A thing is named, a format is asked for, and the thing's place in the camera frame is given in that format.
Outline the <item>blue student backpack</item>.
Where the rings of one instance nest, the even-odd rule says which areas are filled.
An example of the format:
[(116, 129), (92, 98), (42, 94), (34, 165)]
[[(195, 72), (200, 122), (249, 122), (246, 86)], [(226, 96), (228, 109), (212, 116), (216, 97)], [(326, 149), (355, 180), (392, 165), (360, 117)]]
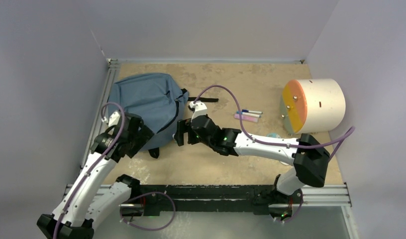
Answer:
[(108, 97), (109, 102), (120, 105), (125, 113), (140, 116), (154, 135), (141, 148), (158, 158), (160, 148), (173, 140), (177, 122), (182, 120), (189, 102), (195, 98), (189, 91), (165, 73), (145, 73), (128, 76), (115, 82)]

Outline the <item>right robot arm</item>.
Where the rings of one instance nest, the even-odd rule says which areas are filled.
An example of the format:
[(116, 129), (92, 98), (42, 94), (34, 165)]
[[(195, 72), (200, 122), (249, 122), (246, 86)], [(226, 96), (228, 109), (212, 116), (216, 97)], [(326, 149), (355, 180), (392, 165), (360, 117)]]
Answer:
[(284, 202), (305, 185), (325, 185), (330, 154), (310, 134), (299, 138), (248, 137), (239, 129), (220, 128), (207, 115), (178, 121), (173, 135), (177, 145), (184, 145), (184, 134), (188, 144), (202, 143), (223, 156), (258, 156), (290, 165), (289, 171), (277, 176), (271, 190), (276, 202)]

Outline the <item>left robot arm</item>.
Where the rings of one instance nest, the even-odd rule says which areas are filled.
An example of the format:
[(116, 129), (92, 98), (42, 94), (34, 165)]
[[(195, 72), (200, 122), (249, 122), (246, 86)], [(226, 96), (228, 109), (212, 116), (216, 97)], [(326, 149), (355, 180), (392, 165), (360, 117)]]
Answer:
[(125, 156), (133, 157), (154, 135), (135, 114), (115, 111), (108, 129), (99, 134), (86, 164), (72, 188), (51, 214), (42, 214), (37, 226), (48, 239), (91, 239), (98, 226), (119, 204), (140, 199), (140, 181), (119, 176), (107, 192), (97, 196), (104, 179)]

